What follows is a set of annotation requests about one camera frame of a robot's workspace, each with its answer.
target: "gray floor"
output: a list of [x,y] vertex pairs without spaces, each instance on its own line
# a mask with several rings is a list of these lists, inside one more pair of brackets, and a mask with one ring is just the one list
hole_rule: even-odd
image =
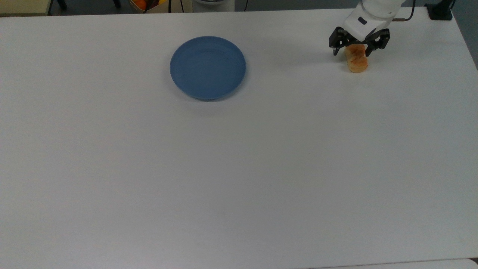
[[[116,9],[113,0],[65,0],[68,9],[62,11],[53,0],[52,15],[97,15],[132,13],[128,0],[121,0],[122,7]],[[338,9],[354,8],[359,0],[249,0],[248,11],[300,10],[300,9]],[[439,0],[417,0],[417,6],[437,3]],[[244,10],[246,0],[236,0],[236,11]],[[403,6],[411,6],[407,0]],[[456,0],[453,8],[456,21],[461,29],[471,56],[478,66],[478,10],[477,0]]]

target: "plate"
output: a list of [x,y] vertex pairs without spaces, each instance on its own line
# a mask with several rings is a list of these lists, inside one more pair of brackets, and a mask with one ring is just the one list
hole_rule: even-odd
[[174,83],[187,95],[214,100],[232,93],[246,74],[246,60],[232,42],[201,36],[182,44],[171,58]]

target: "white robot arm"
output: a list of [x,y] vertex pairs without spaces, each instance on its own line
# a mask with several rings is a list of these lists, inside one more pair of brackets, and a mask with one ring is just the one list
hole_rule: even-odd
[[349,44],[367,44],[366,56],[383,49],[390,38],[387,26],[397,15],[405,0],[361,0],[329,38],[329,46],[338,50]]

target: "bread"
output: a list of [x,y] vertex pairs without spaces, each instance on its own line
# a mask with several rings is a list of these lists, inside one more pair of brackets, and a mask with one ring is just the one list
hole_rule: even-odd
[[347,57],[348,69],[353,73],[363,72],[369,66],[367,57],[365,57],[364,44],[352,44],[346,46],[345,56]]

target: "table surface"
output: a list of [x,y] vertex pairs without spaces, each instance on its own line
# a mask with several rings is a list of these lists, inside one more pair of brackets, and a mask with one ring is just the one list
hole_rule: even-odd
[[470,259],[437,260],[423,262],[405,262],[378,265],[338,267],[336,269],[478,269]]
[[1,0],[0,16],[46,16],[51,0]]
[[[478,72],[456,22],[416,9],[353,74],[327,43],[350,12],[0,19],[0,267],[477,257]],[[225,100],[169,75],[202,35],[245,55]]]

